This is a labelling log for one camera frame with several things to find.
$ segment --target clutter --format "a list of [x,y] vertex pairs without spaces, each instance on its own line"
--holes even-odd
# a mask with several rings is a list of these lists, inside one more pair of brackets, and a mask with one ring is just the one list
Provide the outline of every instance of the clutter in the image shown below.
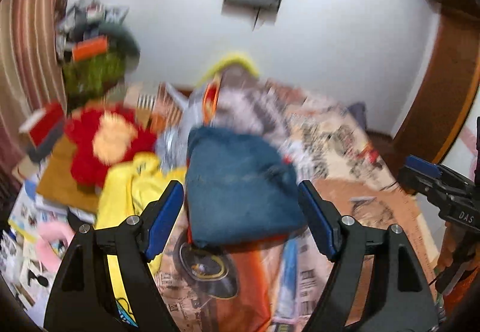
[[138,61],[140,48],[122,25],[127,12],[98,0],[80,1],[58,24],[55,43],[69,110],[103,96],[123,81],[127,59]]
[[[122,28],[122,22],[128,10],[128,7],[123,6],[106,6],[98,0],[93,0],[89,3],[86,3],[85,0],[77,2],[67,11],[64,19],[57,25],[55,43],[59,60],[66,60],[67,62],[70,60],[71,53],[69,50],[75,46],[75,43],[99,35],[110,37],[110,35],[107,34],[109,28],[110,34],[115,37],[115,33],[112,33],[114,30],[111,29],[111,27]],[[107,28],[100,30],[99,27],[105,24]],[[128,38],[128,42],[133,42],[135,48],[134,53],[138,55],[140,52],[131,36]]]
[[51,211],[37,210],[35,202],[31,196],[28,196],[24,184],[10,213],[8,224],[25,239],[34,243],[38,238],[38,225],[52,221],[66,222],[67,218]]
[[134,112],[84,110],[65,125],[65,134],[77,145],[71,175],[80,184],[103,187],[106,173],[117,163],[132,160],[137,152],[153,151],[156,136],[135,123]]
[[0,241],[0,272],[7,283],[18,284],[22,268],[22,249],[3,231]]
[[203,98],[205,97],[206,86],[193,90],[188,98],[188,106],[182,109],[183,115],[178,126],[167,126],[164,134],[158,137],[155,152],[161,159],[163,171],[186,165],[188,135],[194,127],[204,124]]
[[67,136],[60,138],[53,148],[47,168],[37,186],[37,193],[48,201],[96,213],[98,195],[95,193],[95,188],[79,187],[70,173],[76,150],[77,147]]
[[[105,186],[98,204],[95,229],[118,226],[131,215],[140,215],[152,201],[158,200],[171,180],[183,183],[185,168],[167,174],[159,171],[159,160],[154,153],[137,153],[132,162],[113,166],[106,177]],[[148,265],[152,274],[160,267],[162,255],[156,256]],[[109,272],[113,292],[123,311],[134,319],[130,312],[116,256],[108,255]]]
[[20,286],[30,307],[39,298],[48,297],[55,277],[36,260],[25,259],[20,272]]
[[[109,11],[96,6],[75,16],[79,22],[73,26],[63,23],[85,40],[100,35],[98,23]],[[88,21],[96,27],[74,30]],[[0,270],[16,271],[4,276],[16,276],[18,283],[9,287],[39,325],[51,279],[73,233],[42,236],[41,223],[68,229],[68,215],[73,229],[80,221],[96,229],[117,226],[141,214],[170,180],[184,182],[185,177],[186,208],[164,253],[149,265],[181,330],[303,328],[331,271],[297,204],[296,181],[303,179],[311,179],[335,203],[345,191],[348,196],[339,201],[339,210],[362,223],[401,223],[413,234],[411,242],[429,270],[415,212],[405,213],[414,203],[400,197],[400,190],[391,192],[395,180],[349,111],[300,88],[262,83],[237,61],[222,63],[189,98],[170,84],[118,84],[103,99],[72,112],[50,156],[47,141],[56,138],[50,137],[52,132],[37,146],[40,164],[29,160],[28,176],[20,177],[25,184],[9,220],[13,230],[4,234],[16,244],[11,254],[19,257],[16,264],[6,262],[8,254],[2,251]],[[104,83],[103,78],[94,80],[96,96],[103,94]],[[44,143],[46,153],[41,153]],[[347,193],[348,184],[332,188],[321,183],[331,177],[370,188]],[[335,187],[345,190],[328,197]],[[387,196],[378,194],[379,189],[387,190]],[[401,204],[386,202],[389,195]],[[405,217],[411,222],[402,222]],[[121,319],[134,325],[116,257],[108,256],[108,263]]]
[[186,192],[195,245],[288,235],[306,225],[295,169],[259,136],[200,127],[188,139]]

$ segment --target red plush toy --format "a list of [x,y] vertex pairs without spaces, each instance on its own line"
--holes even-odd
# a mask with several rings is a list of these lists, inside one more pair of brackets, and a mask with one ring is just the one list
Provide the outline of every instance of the red plush toy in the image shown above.
[[80,184],[103,187],[106,173],[117,163],[131,161],[138,152],[152,152],[157,136],[135,124],[135,113],[121,106],[85,109],[65,125],[77,145],[71,176]]

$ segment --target yellow shirt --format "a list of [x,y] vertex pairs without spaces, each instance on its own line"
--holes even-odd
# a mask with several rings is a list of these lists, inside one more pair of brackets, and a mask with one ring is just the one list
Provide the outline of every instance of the yellow shirt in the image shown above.
[[[98,202],[96,229],[120,225],[131,215],[140,215],[147,205],[160,198],[171,180],[185,182],[186,167],[167,174],[160,169],[160,160],[154,153],[137,153],[132,162],[120,163],[109,169]],[[133,318],[123,287],[117,257],[108,255],[113,293],[119,304]],[[162,255],[157,255],[148,267],[154,275],[160,268]]]

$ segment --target pink cloth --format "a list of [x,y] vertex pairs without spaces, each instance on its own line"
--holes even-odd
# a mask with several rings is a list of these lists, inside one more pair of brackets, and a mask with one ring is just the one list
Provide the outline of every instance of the pink cloth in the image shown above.
[[40,238],[35,244],[38,260],[48,271],[56,273],[62,261],[58,255],[53,252],[50,243],[61,240],[68,247],[75,236],[75,232],[67,223],[52,221],[38,224],[38,235]]
[[458,138],[466,145],[472,153],[472,163],[470,164],[469,179],[475,179],[475,169],[477,167],[477,136],[466,126],[462,128]]

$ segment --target striped curtain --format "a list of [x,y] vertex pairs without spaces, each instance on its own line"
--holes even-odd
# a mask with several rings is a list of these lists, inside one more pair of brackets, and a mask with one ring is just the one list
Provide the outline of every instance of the striped curtain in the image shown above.
[[58,101],[66,110],[55,24],[67,0],[0,2],[0,168],[7,174],[24,155],[18,127],[32,111]]
[[0,231],[7,230],[8,216],[17,196],[15,184],[0,169]]

